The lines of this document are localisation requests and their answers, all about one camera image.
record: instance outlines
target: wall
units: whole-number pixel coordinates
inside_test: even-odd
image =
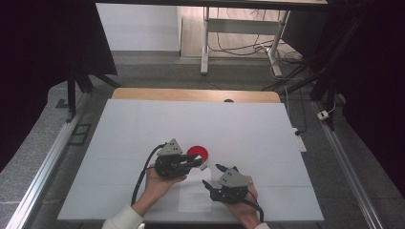
[[[179,7],[96,4],[111,51],[179,51]]]

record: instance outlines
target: red circle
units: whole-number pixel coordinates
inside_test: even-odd
[[[187,151],[188,155],[200,155],[204,161],[208,160],[208,151],[203,146],[193,146]]]

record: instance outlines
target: white table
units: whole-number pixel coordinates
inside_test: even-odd
[[[216,163],[253,176],[265,221],[323,220],[283,104],[121,99],[108,101],[58,219],[113,217],[130,203],[150,152],[172,138],[184,151],[205,147],[208,169],[193,169],[146,221],[236,222],[201,182],[216,185]]]

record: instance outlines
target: sleeve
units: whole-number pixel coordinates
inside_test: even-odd
[[[102,229],[137,229],[141,223],[143,217],[127,205],[114,218],[105,220]]]
[[[270,229],[270,228],[268,227],[267,223],[264,222],[255,227],[255,229]]]

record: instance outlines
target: hand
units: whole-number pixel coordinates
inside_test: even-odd
[[[146,171],[145,190],[137,202],[132,205],[132,208],[142,217],[169,191],[173,184],[181,182],[187,178],[187,176],[174,179],[160,177],[156,172],[154,165],[155,164],[151,164]]]
[[[245,199],[249,200],[250,202],[256,203],[258,194],[254,185],[250,185],[247,187],[250,193],[247,193]],[[246,229],[253,229],[261,222],[257,217],[256,209],[250,207],[244,203],[235,203],[229,204],[224,203],[227,209],[232,213],[232,215],[237,219]]]

